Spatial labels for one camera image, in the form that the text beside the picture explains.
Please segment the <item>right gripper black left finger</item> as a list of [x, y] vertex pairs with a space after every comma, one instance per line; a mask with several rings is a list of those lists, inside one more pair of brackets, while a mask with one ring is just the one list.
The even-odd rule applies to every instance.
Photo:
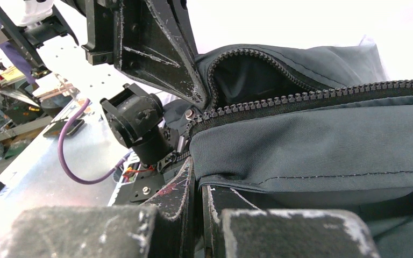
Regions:
[[0, 257], [193, 257], [194, 168], [140, 205], [40, 207], [24, 211]]

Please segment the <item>grey black gradient hooded jacket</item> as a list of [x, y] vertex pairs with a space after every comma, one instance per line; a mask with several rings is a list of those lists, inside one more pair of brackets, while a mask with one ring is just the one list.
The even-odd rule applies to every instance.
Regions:
[[201, 110], [165, 105], [195, 179], [261, 209], [350, 210], [381, 257], [413, 257], [413, 80], [386, 78], [374, 44], [237, 44], [195, 59]]

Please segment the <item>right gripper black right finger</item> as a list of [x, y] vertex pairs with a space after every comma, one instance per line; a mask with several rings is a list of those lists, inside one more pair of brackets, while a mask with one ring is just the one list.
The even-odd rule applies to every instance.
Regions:
[[367, 225], [346, 210], [261, 209], [210, 185], [202, 198], [213, 257], [380, 257]]

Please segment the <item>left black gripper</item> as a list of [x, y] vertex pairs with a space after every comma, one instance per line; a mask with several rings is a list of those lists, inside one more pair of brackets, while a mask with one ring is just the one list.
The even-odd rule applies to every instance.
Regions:
[[195, 65], [197, 47], [186, 1], [64, 3], [86, 18], [87, 42], [82, 48], [91, 65], [114, 64], [134, 81], [199, 109], [208, 106], [209, 90]]

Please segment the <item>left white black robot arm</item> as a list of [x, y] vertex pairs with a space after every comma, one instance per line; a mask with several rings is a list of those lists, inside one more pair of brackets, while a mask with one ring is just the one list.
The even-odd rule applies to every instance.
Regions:
[[139, 83], [199, 109], [212, 94], [195, 65], [197, 47], [186, 1], [68, 1], [87, 20], [84, 45], [92, 65], [111, 64], [133, 80], [100, 104], [118, 142], [146, 165], [162, 164], [173, 149], [158, 129], [163, 106]]

